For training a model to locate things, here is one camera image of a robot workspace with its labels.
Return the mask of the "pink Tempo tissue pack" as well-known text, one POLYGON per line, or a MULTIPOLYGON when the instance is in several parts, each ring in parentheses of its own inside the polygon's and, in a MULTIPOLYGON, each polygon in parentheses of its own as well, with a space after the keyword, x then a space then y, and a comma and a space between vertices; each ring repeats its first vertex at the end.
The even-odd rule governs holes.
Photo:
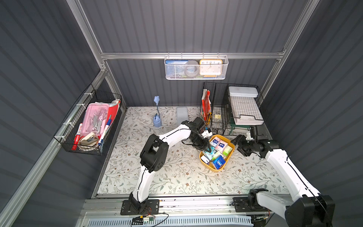
POLYGON ((216 147, 220 143, 221 139, 219 137, 214 137, 210 140, 210 145, 216 147))

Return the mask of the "teal tissue pack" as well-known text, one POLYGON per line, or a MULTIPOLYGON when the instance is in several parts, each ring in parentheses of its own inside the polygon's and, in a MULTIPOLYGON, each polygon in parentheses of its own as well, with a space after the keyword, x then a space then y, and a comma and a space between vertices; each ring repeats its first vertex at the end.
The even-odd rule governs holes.
POLYGON ((212 150, 211 152, 209 152, 209 151, 206 151, 206 150, 204 150, 204 151, 202 151, 202 153, 203 153, 203 155, 209 160, 209 161, 212 161, 213 160, 213 157, 214 157, 214 155, 215 155, 215 153, 216 153, 216 151, 215 150, 212 150))

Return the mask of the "green tissue pack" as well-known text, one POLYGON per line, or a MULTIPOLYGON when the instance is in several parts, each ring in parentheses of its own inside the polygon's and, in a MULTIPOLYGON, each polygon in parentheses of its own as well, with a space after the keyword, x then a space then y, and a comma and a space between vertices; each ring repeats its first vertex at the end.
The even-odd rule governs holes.
POLYGON ((225 156, 225 157, 227 157, 229 154, 230 154, 230 152, 233 150, 233 148, 231 147, 231 146, 229 146, 229 145, 227 145, 225 148, 224 148, 224 150, 223 150, 223 155, 225 156))
POLYGON ((217 151, 216 153, 214 153, 212 160, 218 159, 220 156, 222 156, 222 154, 217 151))

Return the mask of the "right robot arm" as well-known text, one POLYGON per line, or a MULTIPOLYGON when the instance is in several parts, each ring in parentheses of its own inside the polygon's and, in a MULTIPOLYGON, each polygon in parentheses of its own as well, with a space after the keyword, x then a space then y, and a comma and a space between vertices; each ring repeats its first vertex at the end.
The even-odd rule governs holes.
POLYGON ((267 189, 251 189, 246 205, 250 210, 268 209, 282 217, 290 227, 331 227, 335 203, 322 195, 298 170, 287 152, 267 135, 255 134, 253 140, 237 135, 232 141, 245 157, 256 153, 268 161, 287 187, 291 201, 267 189))

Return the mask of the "dark blue Tempo tissue pack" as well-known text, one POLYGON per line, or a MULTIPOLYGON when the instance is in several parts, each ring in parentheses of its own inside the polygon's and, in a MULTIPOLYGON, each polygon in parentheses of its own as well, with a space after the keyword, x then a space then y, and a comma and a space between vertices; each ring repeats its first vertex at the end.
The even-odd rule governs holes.
POLYGON ((218 159, 215 159, 214 161, 212 161, 212 165, 216 170, 222 169, 222 167, 224 166, 225 163, 226 163, 226 161, 223 156, 220 156, 218 159))

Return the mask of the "pink Tempo pack front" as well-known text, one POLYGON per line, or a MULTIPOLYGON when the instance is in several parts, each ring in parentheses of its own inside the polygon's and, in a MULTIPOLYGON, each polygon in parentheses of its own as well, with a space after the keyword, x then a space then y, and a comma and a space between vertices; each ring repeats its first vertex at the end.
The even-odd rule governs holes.
POLYGON ((222 153, 224 149, 228 146, 228 143, 225 141, 220 141, 218 145, 216 145, 215 150, 222 153))

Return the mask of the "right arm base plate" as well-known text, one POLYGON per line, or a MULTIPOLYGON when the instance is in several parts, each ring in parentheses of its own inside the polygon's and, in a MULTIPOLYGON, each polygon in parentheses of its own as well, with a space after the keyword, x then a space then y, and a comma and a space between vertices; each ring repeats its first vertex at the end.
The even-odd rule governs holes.
POLYGON ((233 197, 235 212, 268 212, 268 209, 260 206, 256 201, 251 201, 247 197, 233 197))

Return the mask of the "yellow plastic storage box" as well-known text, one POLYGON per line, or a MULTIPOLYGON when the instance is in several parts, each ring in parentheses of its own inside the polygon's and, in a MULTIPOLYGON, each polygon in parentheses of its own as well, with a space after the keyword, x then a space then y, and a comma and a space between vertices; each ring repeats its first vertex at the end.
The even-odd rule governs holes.
POLYGON ((199 159, 202 165, 209 170, 220 172, 228 163, 234 149, 235 145, 228 138, 217 134, 212 136, 208 144, 202 149, 199 159))

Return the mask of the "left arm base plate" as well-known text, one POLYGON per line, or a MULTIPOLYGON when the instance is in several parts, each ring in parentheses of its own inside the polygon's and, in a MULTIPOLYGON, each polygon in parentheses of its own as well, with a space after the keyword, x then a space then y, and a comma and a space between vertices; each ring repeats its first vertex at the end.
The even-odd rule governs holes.
POLYGON ((120 215, 156 215, 159 213, 160 200, 145 200, 142 203, 137 201, 124 200, 120 215))

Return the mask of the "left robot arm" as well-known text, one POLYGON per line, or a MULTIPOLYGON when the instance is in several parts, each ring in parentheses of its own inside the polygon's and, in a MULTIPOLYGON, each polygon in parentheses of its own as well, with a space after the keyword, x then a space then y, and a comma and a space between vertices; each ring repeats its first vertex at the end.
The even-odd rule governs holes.
POLYGON ((190 146, 197 150, 210 147, 208 138, 212 131, 197 117, 192 122, 183 121, 177 128, 162 135, 151 134, 140 154, 140 175, 130 200, 141 204, 149 197, 154 175, 166 163, 168 150, 177 143, 190 140, 190 146))

